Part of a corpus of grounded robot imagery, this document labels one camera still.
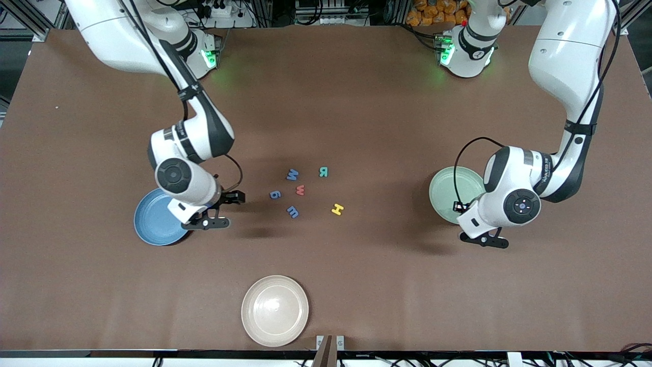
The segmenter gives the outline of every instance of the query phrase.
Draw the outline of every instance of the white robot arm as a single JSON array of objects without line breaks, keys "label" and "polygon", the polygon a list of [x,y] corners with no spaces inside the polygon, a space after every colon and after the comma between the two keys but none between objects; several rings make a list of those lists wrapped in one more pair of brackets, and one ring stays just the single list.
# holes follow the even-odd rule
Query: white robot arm
[{"label": "white robot arm", "polygon": [[[550,155],[506,146],[491,156],[484,172],[486,193],[464,206],[458,217],[462,240],[507,247],[506,240],[489,232],[525,225],[538,216],[541,199],[560,202],[579,190],[602,103],[599,60],[617,14],[614,3],[547,0],[548,15],[532,49],[529,71],[537,85],[566,109],[559,151]],[[452,55],[442,55],[449,60],[445,66],[460,76],[475,76],[482,71],[504,25],[502,16],[496,14],[502,12],[496,0],[476,4],[467,27],[453,30],[449,49],[455,45],[457,49]],[[476,8],[488,9],[487,14],[477,14]]]},{"label": "white robot arm", "polygon": [[145,26],[137,5],[122,0],[68,0],[68,9],[94,55],[114,69],[168,75],[179,98],[196,115],[152,134],[147,149],[158,186],[173,199],[168,209],[188,229],[223,228],[206,222],[205,212],[219,204],[244,202],[239,191],[223,193],[220,184],[199,166],[227,154],[233,129],[217,110],[174,45]]}]

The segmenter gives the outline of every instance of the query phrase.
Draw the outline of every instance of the black cable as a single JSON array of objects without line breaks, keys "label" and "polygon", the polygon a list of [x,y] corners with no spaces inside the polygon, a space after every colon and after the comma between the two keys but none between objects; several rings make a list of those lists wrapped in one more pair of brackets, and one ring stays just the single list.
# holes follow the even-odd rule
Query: black cable
[{"label": "black cable", "polygon": [[510,1],[509,3],[507,3],[507,4],[501,4],[501,3],[500,3],[500,0],[496,0],[496,3],[498,3],[498,6],[500,6],[501,8],[504,8],[504,7],[510,7],[510,6],[512,6],[512,5],[515,4],[517,1],[518,1],[518,0],[512,0],[512,1]]},{"label": "black cable", "polygon": [[240,179],[238,180],[238,182],[236,182],[235,184],[233,184],[233,185],[232,185],[231,187],[229,187],[228,189],[224,190],[225,192],[229,192],[229,191],[235,189],[236,187],[240,186],[240,184],[242,183],[242,181],[243,181],[243,168],[240,167],[240,164],[238,163],[238,161],[236,161],[235,159],[233,159],[230,155],[225,154],[224,157],[227,157],[228,159],[231,159],[231,161],[232,161],[233,163],[235,163],[235,166],[238,167],[238,171],[240,171]]},{"label": "black cable", "polygon": [[562,355],[564,356],[564,359],[566,360],[566,366],[567,367],[575,367],[575,365],[573,364],[573,362],[569,358],[568,353],[562,353]]},{"label": "black cable", "polygon": [[457,196],[457,201],[462,202],[462,199],[460,199],[460,193],[457,191],[457,163],[460,161],[460,157],[462,156],[462,153],[464,153],[464,150],[469,147],[469,145],[473,144],[474,142],[478,140],[488,140],[495,145],[499,146],[500,148],[504,148],[505,146],[500,144],[499,142],[495,141],[492,138],[488,138],[486,136],[480,136],[478,138],[475,138],[471,140],[470,142],[466,143],[466,145],[460,150],[460,153],[457,155],[457,158],[455,158],[455,165],[452,167],[452,184],[455,186],[455,195]]},{"label": "black cable", "polygon": [[323,0],[319,0],[319,4],[315,5],[315,15],[313,15],[311,17],[311,19],[307,23],[301,23],[300,21],[297,20],[297,24],[301,24],[301,25],[315,24],[321,18],[321,15],[323,14],[323,10],[324,10]]},{"label": "black cable", "polygon": [[[584,114],[586,114],[586,111],[589,109],[589,106],[593,102],[593,99],[595,98],[595,95],[598,93],[600,90],[600,87],[602,86],[602,82],[604,81],[604,77],[607,75],[607,72],[609,72],[609,68],[611,67],[612,61],[614,60],[615,52],[618,49],[618,41],[620,40],[620,31],[621,31],[621,18],[620,18],[620,8],[618,7],[618,2],[616,0],[611,0],[612,3],[614,4],[615,7],[615,21],[616,21],[616,33],[615,33],[615,40],[614,40],[614,48],[612,49],[612,53],[609,56],[609,60],[607,61],[607,64],[604,66],[604,71],[602,72],[602,75],[600,76],[600,79],[598,80],[598,85],[595,86],[595,90],[593,91],[593,94],[591,94],[591,98],[589,98],[588,102],[586,102],[586,105],[584,106],[584,109],[582,110],[582,113],[580,114],[580,118],[577,119],[576,123],[580,123],[582,121],[582,118],[584,117]],[[552,173],[555,172],[557,167],[561,164],[562,160],[564,159],[564,156],[566,156],[566,153],[568,152],[572,141],[573,137],[575,136],[574,133],[570,134],[570,137],[568,141],[566,142],[566,146],[564,147],[564,150],[561,152],[561,155],[559,156],[559,160],[557,161],[557,164],[552,167]]]},{"label": "black cable", "polygon": [[260,23],[267,24],[267,19],[266,18],[260,18],[249,6],[249,3],[244,1],[244,5],[246,6],[247,11],[249,11],[249,14],[251,14],[252,18],[255,18],[256,21],[258,21],[258,28],[260,28]]},{"label": "black cable", "polygon": [[161,366],[163,366],[163,357],[154,358],[154,363],[152,363],[152,367],[161,367]]},{"label": "black cable", "polygon": [[428,49],[430,49],[430,50],[433,50],[433,51],[444,51],[444,50],[445,50],[445,49],[442,48],[442,47],[431,46],[431,45],[427,44],[424,40],[421,39],[421,37],[426,38],[426,39],[435,39],[435,36],[434,36],[434,35],[427,35],[426,33],[417,32],[417,31],[415,31],[414,28],[412,28],[410,25],[403,24],[403,23],[392,23],[392,24],[390,24],[390,25],[397,25],[397,26],[399,26],[399,27],[405,29],[406,31],[412,33],[412,34],[414,35],[414,37],[416,37],[417,40],[418,40],[422,45],[426,46],[426,48],[428,48]]},{"label": "black cable", "polygon": [[606,45],[602,47],[602,51],[600,51],[600,58],[598,59],[598,70],[602,70],[602,59],[604,58],[604,51],[606,49]]},{"label": "black cable", "polygon": [[[149,34],[147,33],[147,28],[145,27],[145,22],[143,22],[143,18],[141,18],[140,13],[138,12],[138,9],[136,8],[136,4],[134,4],[134,0],[129,0],[129,3],[131,4],[132,9],[134,10],[134,14],[138,18],[138,21],[140,22],[140,24],[139,24],[139,22],[136,21],[136,19],[134,19],[134,15],[131,14],[131,11],[129,11],[129,9],[127,9],[127,7],[125,5],[125,2],[123,0],[118,0],[118,2],[120,3],[120,6],[125,10],[125,12],[126,12],[127,16],[129,17],[129,19],[134,23],[134,26],[139,31],[140,35],[145,39],[145,42],[147,43],[147,45],[150,47],[150,49],[152,49],[152,53],[154,53],[154,56],[156,57],[156,59],[158,60],[158,63],[163,68],[163,71],[166,73],[166,75],[168,76],[168,78],[170,79],[170,81],[172,82],[174,87],[177,88],[177,92],[179,92],[181,90],[181,88],[179,88],[179,85],[177,84],[176,80],[174,80],[174,77],[172,76],[172,73],[170,72],[170,69],[163,62],[163,59],[161,58],[161,55],[158,53],[158,51],[154,47],[154,43],[152,42],[152,39],[149,37]],[[187,105],[186,101],[181,101],[181,104],[183,105],[183,120],[185,121],[185,120],[188,119],[188,105]]]},{"label": "black cable", "polygon": [[437,365],[429,359],[417,359],[416,361],[423,367],[437,367]]},{"label": "black cable", "polygon": [[172,4],[165,4],[165,3],[162,2],[161,0],[156,0],[156,2],[159,3],[159,4],[161,4],[161,5],[165,5],[166,7],[174,7],[175,5],[179,4],[179,3],[181,2],[181,0],[176,0],[176,1],[175,1],[174,3],[172,3]]},{"label": "black cable", "polygon": [[414,30],[414,28],[412,28],[411,25],[408,25],[408,24],[403,24],[403,23],[391,23],[391,24],[388,24],[388,25],[397,25],[397,26],[399,26],[399,27],[405,29],[406,31],[412,33],[412,34],[415,35],[415,36],[420,36],[420,37],[423,37],[423,38],[426,38],[426,39],[435,39],[435,36],[433,36],[433,35],[429,35],[429,34],[426,34],[426,33],[418,32],[418,31]]},{"label": "black cable", "polygon": [[445,361],[443,361],[443,362],[439,365],[439,367],[444,367],[446,364],[448,364],[450,361],[452,361],[452,360],[454,360],[454,359],[455,359],[455,358],[451,358],[451,359],[449,359],[449,360],[445,360]]},{"label": "black cable", "polygon": [[638,344],[636,344],[636,345],[632,345],[631,347],[629,347],[629,348],[627,348],[627,349],[623,349],[623,350],[620,351],[619,353],[627,353],[627,352],[631,352],[631,351],[633,351],[634,349],[638,349],[638,348],[641,348],[641,347],[652,347],[652,343],[638,343]]},{"label": "black cable", "polygon": [[471,358],[471,360],[473,360],[475,362],[478,362],[479,364],[484,365],[484,367],[491,367],[491,366],[489,366],[489,364],[487,362],[483,362],[483,361],[481,361],[479,359]]},{"label": "black cable", "polygon": [[197,9],[192,8],[192,11],[195,12],[195,15],[197,16],[197,19],[200,20],[200,26],[199,26],[199,27],[196,27],[196,28],[201,29],[202,31],[208,29],[208,28],[206,28],[206,25],[205,25],[204,22],[203,22],[203,17],[200,16],[200,14],[199,14],[199,12],[197,11]]},{"label": "black cable", "polygon": [[586,367],[593,367],[590,363],[586,362],[584,359],[577,358],[574,355],[570,354],[569,352],[564,352],[564,353],[568,354],[568,356],[570,356],[573,359],[579,360],[580,363],[584,364]]},{"label": "black cable", "polygon": [[398,364],[399,364],[400,362],[403,362],[403,361],[406,361],[406,362],[409,363],[410,366],[412,366],[412,367],[417,367],[414,363],[410,362],[410,361],[407,360],[407,359],[397,359],[396,362],[392,363],[391,366],[389,366],[389,367],[398,367]]}]

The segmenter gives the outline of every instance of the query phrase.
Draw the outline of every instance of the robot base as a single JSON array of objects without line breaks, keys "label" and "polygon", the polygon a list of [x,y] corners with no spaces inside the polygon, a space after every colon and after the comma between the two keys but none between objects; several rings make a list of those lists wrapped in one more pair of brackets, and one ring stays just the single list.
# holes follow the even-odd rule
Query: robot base
[{"label": "robot base", "polygon": [[215,69],[220,50],[216,49],[216,36],[199,29],[192,32],[197,36],[197,48],[188,56],[186,63],[197,79],[203,78],[209,71]]},{"label": "robot base", "polygon": [[486,54],[476,55],[478,58],[475,60],[471,59],[470,55],[460,46],[460,32],[463,29],[464,27],[457,25],[450,31],[443,33],[445,37],[450,37],[452,42],[448,51],[443,52],[440,56],[439,63],[459,77],[473,78],[480,74],[485,66],[489,65],[494,49],[492,48]]}]

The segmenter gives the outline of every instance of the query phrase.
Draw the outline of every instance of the table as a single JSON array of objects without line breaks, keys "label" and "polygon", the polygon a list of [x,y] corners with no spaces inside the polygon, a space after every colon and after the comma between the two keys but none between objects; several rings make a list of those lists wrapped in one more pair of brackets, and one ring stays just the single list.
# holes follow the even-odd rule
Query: table
[{"label": "table", "polygon": [[[507,27],[490,66],[464,80],[397,27],[232,31],[202,82],[234,126],[248,202],[224,208],[228,230],[153,247],[132,218],[156,187],[149,135],[181,117],[175,91],[52,30],[0,130],[1,347],[263,349],[240,307],[271,274],[310,300],[306,330],[285,349],[314,347],[318,334],[358,350],[649,340],[652,103],[625,39],[575,197],[504,230],[506,250],[459,242],[428,201],[431,177],[476,136],[557,150],[565,113],[527,71],[537,32]],[[480,142],[461,164],[482,172],[494,151]],[[225,158],[204,167],[224,185],[237,179]],[[273,190],[284,196],[271,200]]]}]

